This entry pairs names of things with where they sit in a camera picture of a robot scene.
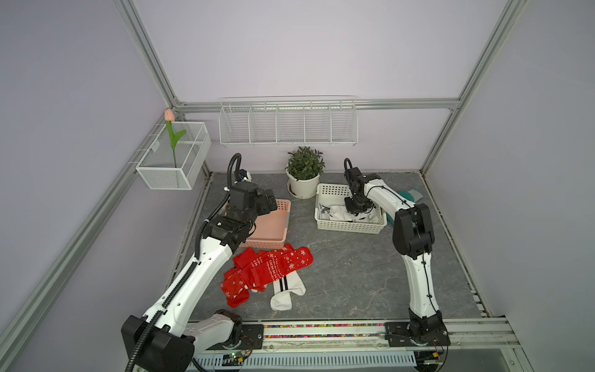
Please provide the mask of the green potted plant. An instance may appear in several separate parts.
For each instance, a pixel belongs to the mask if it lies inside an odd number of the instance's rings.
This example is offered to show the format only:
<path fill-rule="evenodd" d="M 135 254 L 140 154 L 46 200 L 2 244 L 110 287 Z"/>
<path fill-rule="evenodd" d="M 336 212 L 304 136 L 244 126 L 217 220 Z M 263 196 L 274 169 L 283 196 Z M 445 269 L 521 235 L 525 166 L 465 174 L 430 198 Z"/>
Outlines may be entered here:
<path fill-rule="evenodd" d="M 324 153 L 311 147 L 299 147 L 290 155 L 286 171 L 298 181 L 307 181 L 320 176 L 325 169 Z"/>

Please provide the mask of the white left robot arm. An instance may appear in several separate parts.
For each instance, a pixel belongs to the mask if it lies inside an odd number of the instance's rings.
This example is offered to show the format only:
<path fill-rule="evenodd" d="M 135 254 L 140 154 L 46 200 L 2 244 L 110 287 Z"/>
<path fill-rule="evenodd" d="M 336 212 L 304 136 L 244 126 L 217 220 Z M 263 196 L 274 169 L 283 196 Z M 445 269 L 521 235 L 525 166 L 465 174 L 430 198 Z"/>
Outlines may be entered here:
<path fill-rule="evenodd" d="M 277 210 L 274 193 L 251 181 L 241 159 L 236 153 L 229 161 L 225 197 L 199 227 L 195 252 L 181 273 L 143 316 L 130 316 L 123 324 L 127 371 L 184 371 L 198 352 L 241 345 L 242 319 L 226 310 L 201 321 L 197 335 L 185 332 L 217 272 L 256 231 L 257 218 Z"/>

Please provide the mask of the white mesh wall box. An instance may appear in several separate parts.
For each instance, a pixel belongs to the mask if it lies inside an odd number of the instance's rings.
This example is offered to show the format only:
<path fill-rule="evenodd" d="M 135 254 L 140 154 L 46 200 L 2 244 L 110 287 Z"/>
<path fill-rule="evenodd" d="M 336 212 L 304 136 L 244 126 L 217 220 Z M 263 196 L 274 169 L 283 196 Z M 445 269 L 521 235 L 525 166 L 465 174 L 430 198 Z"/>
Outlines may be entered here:
<path fill-rule="evenodd" d="M 136 164 L 152 190 L 190 191 L 212 145 L 204 122 L 163 125 Z"/>

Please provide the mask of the white sock two black stripes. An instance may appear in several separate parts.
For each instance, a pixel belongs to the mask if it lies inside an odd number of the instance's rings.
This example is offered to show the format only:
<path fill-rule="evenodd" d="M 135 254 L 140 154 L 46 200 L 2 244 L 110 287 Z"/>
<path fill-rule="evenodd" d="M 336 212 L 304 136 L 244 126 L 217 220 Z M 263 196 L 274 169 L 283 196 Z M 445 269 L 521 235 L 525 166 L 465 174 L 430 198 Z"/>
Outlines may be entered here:
<path fill-rule="evenodd" d="M 292 295 L 303 296 L 306 293 L 305 285 L 297 271 L 273 283 L 274 295 L 271 298 L 271 308 L 274 311 L 292 310 Z"/>

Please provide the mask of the white perforated plastic basket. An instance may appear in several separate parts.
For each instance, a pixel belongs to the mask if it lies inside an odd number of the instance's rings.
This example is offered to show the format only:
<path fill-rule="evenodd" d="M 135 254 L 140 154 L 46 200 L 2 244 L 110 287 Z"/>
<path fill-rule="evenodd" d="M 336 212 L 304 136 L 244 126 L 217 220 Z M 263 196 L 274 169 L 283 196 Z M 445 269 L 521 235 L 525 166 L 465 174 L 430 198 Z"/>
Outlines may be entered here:
<path fill-rule="evenodd" d="M 387 217 L 376 205 L 367 212 L 348 212 L 345 201 L 351 196 L 347 185 L 319 184 L 315 198 L 315 220 L 318 229 L 366 234 L 378 234 L 384 229 Z"/>

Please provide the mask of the pink artificial tulip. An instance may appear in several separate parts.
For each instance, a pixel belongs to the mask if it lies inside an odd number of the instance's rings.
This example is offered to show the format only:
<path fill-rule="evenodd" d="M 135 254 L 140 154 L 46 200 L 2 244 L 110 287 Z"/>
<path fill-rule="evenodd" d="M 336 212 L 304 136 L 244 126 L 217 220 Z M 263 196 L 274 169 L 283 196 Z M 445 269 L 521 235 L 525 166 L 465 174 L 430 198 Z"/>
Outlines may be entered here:
<path fill-rule="evenodd" d="M 186 134 L 186 130 L 181 130 L 179 132 L 174 131 L 173 122 L 176 120 L 174 112 L 168 108 L 164 111 L 164 120 L 165 120 L 165 127 L 167 129 L 167 133 L 170 139 L 170 148 L 172 151 L 173 159 L 174 159 L 174 166 L 178 166 L 177 161 L 177 154 L 176 148 L 180 139 Z"/>

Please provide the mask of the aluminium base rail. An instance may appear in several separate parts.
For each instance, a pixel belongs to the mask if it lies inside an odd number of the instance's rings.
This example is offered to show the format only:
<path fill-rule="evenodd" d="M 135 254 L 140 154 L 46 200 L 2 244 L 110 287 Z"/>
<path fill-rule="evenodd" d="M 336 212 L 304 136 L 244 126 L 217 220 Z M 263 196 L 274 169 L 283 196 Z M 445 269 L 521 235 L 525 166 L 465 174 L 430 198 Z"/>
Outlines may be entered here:
<path fill-rule="evenodd" d="M 436 341 L 416 346 L 399 332 L 387 330 L 387 323 L 404 322 L 404 319 L 260 320 L 245 321 L 243 330 L 263 327 L 263 332 L 254 338 L 256 353 L 442 352 L 522 347 L 505 318 L 445 319 L 449 347 L 441 347 Z"/>

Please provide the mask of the red patterned sock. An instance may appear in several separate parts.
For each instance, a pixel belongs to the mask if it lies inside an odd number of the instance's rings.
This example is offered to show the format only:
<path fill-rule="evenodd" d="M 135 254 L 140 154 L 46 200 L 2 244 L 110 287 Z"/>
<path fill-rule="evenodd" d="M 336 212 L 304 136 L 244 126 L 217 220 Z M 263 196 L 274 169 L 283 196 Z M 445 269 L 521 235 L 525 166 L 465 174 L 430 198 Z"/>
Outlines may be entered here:
<path fill-rule="evenodd" d="M 252 293 L 261 291 L 260 288 L 250 287 L 240 275 L 238 268 L 233 268 L 225 273 L 220 288 L 226 296 L 227 305 L 231 308 L 239 307 L 249 300 Z"/>
<path fill-rule="evenodd" d="M 287 243 L 279 250 L 265 250 L 263 253 L 247 248 L 234 258 L 234 263 L 250 287 L 264 288 L 291 272 L 310 266 L 314 257 L 310 249 L 294 249 Z"/>

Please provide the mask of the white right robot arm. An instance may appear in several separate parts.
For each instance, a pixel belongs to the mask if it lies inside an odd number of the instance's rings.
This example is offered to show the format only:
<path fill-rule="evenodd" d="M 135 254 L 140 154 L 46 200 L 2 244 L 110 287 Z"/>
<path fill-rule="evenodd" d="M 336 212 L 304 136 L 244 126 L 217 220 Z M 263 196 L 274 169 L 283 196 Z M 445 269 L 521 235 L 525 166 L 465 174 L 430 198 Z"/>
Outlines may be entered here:
<path fill-rule="evenodd" d="M 442 324 L 432 283 L 432 245 L 435 233 L 429 207 L 399 195 L 376 174 L 363 174 L 350 159 L 343 161 L 344 178 L 351 196 L 345 199 L 349 213 L 358 215 L 378 206 L 393 220 L 392 242 L 401 254 L 408 275 L 410 324 L 429 330 Z"/>

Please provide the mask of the green white garden glove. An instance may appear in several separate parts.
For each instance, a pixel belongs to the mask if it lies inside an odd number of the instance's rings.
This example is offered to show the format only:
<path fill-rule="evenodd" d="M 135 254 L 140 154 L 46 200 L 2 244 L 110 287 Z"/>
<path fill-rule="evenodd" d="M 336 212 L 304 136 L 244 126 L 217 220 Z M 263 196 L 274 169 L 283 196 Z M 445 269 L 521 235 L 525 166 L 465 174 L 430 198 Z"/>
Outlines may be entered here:
<path fill-rule="evenodd" d="M 423 194 L 415 189 L 395 191 L 389 187 L 384 187 L 384 193 L 386 196 L 381 209 L 392 226 L 394 225 L 394 213 L 396 211 L 410 208 L 423 198 Z"/>

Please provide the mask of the pink perforated plastic basket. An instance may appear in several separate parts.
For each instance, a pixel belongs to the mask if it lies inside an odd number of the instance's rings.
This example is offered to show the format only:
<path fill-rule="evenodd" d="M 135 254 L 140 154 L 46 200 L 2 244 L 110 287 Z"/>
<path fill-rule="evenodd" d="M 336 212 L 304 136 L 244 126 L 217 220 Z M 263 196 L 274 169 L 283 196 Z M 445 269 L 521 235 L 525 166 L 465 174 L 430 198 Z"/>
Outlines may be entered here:
<path fill-rule="evenodd" d="M 248 247 L 278 250 L 285 245 L 291 203 L 285 199 L 277 199 L 277 211 L 261 216 L 257 215 L 255 206 L 255 201 L 242 204 L 228 202 L 220 215 L 225 232 L 229 232 L 222 241 L 232 251 Z"/>

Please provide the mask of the white plant pot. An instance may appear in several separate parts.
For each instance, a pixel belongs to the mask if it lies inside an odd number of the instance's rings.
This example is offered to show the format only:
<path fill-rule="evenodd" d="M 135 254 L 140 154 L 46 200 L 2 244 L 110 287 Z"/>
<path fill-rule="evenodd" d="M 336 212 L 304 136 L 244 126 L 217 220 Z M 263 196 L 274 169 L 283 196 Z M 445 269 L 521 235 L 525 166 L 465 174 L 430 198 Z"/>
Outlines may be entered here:
<path fill-rule="evenodd" d="M 288 176 L 288 191 L 298 199 L 314 198 L 320 181 L 320 175 L 308 180 L 298 180 L 292 176 L 288 170 L 285 171 Z"/>

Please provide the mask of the white striped ankle sock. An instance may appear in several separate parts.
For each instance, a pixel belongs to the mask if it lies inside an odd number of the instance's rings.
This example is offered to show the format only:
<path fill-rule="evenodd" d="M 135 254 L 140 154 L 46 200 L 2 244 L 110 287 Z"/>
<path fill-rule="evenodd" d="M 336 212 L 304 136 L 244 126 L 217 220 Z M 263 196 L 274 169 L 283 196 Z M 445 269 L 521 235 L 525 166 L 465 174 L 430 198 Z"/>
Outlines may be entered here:
<path fill-rule="evenodd" d="M 324 207 L 321 210 L 320 219 L 346 223 L 368 223 L 370 216 L 365 213 L 355 216 L 348 213 L 345 206 L 335 205 Z"/>

